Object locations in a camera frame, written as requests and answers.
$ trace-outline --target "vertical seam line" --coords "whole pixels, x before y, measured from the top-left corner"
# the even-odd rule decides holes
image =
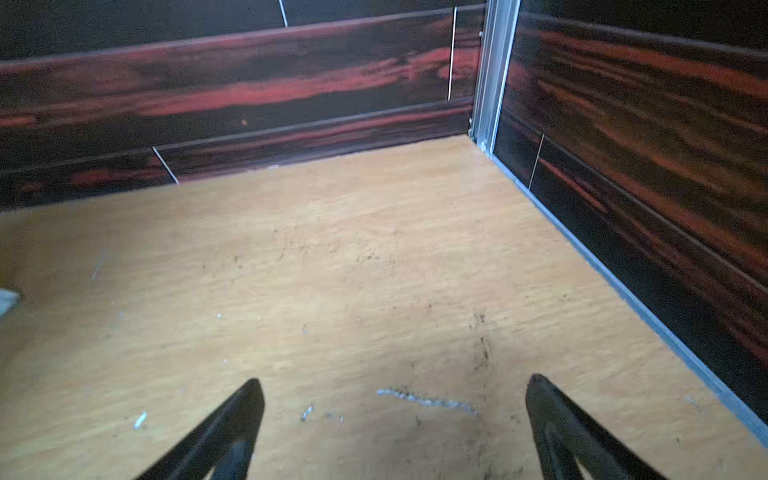
[[[453,35],[451,36],[451,67],[448,72],[448,99],[451,99],[451,85],[453,83],[453,48],[456,43],[456,12],[458,7],[453,8]]]
[[[163,164],[163,167],[165,167],[165,170],[168,170],[168,173],[170,174],[170,177],[174,179],[174,182],[176,182],[176,185],[179,184],[179,179],[176,178],[176,175],[174,175],[174,172],[170,171],[170,167],[168,167],[168,164],[165,163],[165,159],[163,159],[163,156],[160,155],[160,152],[157,151],[157,148],[152,147],[152,151],[154,151],[154,154],[157,155],[157,158],[160,159],[160,162]]]
[[[286,9],[283,7],[283,0],[277,0],[277,3],[280,4],[280,13],[283,14],[283,24],[288,28],[288,18],[286,18]]]
[[[528,182],[528,190],[530,191],[531,185],[533,185],[533,175],[536,173],[536,167],[538,166],[538,155],[541,153],[541,146],[544,144],[544,134],[541,134],[541,140],[538,141],[538,151],[536,151],[536,160],[533,163],[533,170],[531,171],[531,179]]]

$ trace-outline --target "wooden floor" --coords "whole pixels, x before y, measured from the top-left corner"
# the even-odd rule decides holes
[[[768,471],[466,137],[18,211],[0,238],[25,295],[3,478],[133,478],[250,377],[253,478],[540,478],[533,372],[671,478]],[[376,395],[401,386],[479,414]]]

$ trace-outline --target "gray metal object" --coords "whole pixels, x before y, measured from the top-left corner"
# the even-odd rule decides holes
[[[540,373],[528,382],[525,407],[545,480],[584,480],[579,464],[597,480],[667,480]]]
[[[518,23],[520,0],[489,0],[482,33],[480,73],[469,137],[487,155],[496,143],[498,116],[502,109],[509,55]]]

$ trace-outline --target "scuff mark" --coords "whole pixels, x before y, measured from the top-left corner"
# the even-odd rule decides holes
[[[444,409],[461,409],[471,415],[478,414],[477,410],[473,409],[472,406],[469,405],[468,403],[454,402],[453,400],[430,399],[426,397],[420,397],[420,396],[413,395],[410,392],[402,391],[400,389],[376,390],[376,395],[396,396],[401,400],[405,400],[407,402],[415,402],[424,406],[442,407]]]
[[[310,405],[306,407],[306,410],[304,410],[304,413],[301,414],[301,422],[306,422],[306,417],[310,416],[310,413],[315,409],[314,405]]]
[[[332,419],[334,415],[338,415],[337,412],[327,412],[326,418]],[[339,423],[344,423],[344,415],[339,415]]]
[[[701,411],[701,407],[699,407],[699,404],[694,400],[692,396],[686,396],[685,400],[690,403],[694,408],[696,409],[696,413],[698,413],[701,416],[704,416],[704,412]]]
[[[96,276],[98,275],[98,271],[99,271],[99,269],[101,268],[101,265],[103,265],[103,264],[104,264],[104,261],[105,261],[106,259],[107,259],[107,252],[106,252],[106,251],[104,251],[104,252],[101,254],[101,258],[100,258],[100,259],[99,259],[99,261],[96,263],[96,267],[94,268],[94,272],[93,272],[93,274],[91,275],[91,281],[93,281],[93,280],[96,280]]]
[[[475,371],[487,369],[491,358],[491,340],[484,336],[480,337],[480,342],[475,342]]]
[[[134,430],[138,430],[141,427],[141,424],[144,423],[144,420],[147,419],[147,413],[143,412],[141,415],[139,415],[139,418],[134,423]]]

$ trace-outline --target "red and black wood grain wall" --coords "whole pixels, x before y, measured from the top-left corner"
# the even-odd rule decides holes
[[[768,422],[756,5],[523,2],[494,153]]]
[[[465,0],[0,9],[6,209],[466,132],[485,17]]]

